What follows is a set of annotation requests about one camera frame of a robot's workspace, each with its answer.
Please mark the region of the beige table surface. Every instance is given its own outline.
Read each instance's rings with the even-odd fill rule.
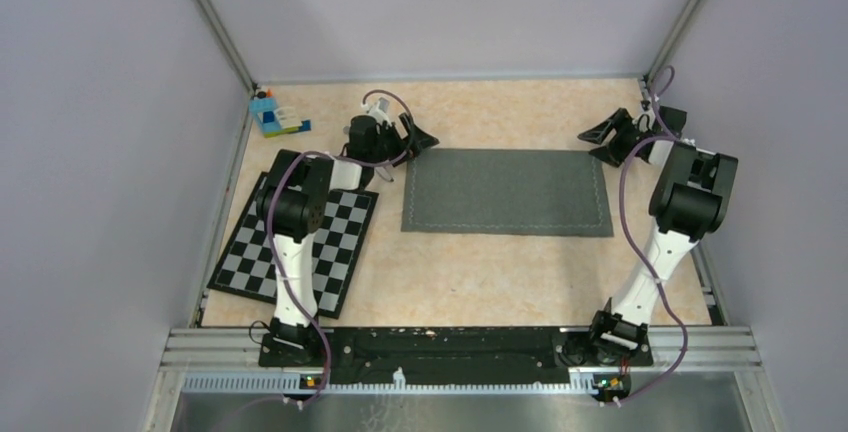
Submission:
[[[280,106],[312,120],[312,131],[271,139],[252,126],[234,191],[225,239],[259,173],[280,148],[337,153],[342,128],[360,113],[362,95],[383,88],[403,98],[416,123],[442,147],[588,150],[576,134],[618,107],[640,111],[635,80],[533,80],[331,84],[274,87]],[[400,106],[393,103],[396,117]],[[621,232],[619,170],[604,166],[615,236],[520,237],[401,232],[405,167],[396,181],[375,177],[379,192],[366,242],[338,320],[349,326],[587,325],[616,292],[636,256]],[[637,243],[651,224],[648,199],[659,169],[639,162],[628,176],[627,217]],[[691,257],[668,285],[670,303],[688,324],[709,324]],[[246,326],[269,321],[273,306],[209,291],[204,326]],[[657,304],[654,323],[672,324]]]

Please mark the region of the gray cloth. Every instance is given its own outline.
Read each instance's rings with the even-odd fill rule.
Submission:
[[[586,152],[437,147],[408,165],[401,230],[612,237],[612,220]]]

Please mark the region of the white wall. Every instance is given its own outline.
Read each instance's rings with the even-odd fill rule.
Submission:
[[[0,0],[0,430],[138,430],[244,91],[190,0]]]
[[[637,75],[686,0],[212,0],[254,79]]]
[[[846,40],[848,0],[707,0],[666,100],[700,145],[739,157],[708,244],[789,430],[848,423]]]

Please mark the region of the checkered board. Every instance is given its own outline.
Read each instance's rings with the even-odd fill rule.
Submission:
[[[264,222],[256,212],[256,195],[265,185],[267,175],[263,172],[253,187],[208,287],[275,304],[274,260],[265,238]],[[318,315],[334,319],[341,315],[377,195],[330,191],[324,223],[315,233],[312,247],[312,288],[318,301]]]

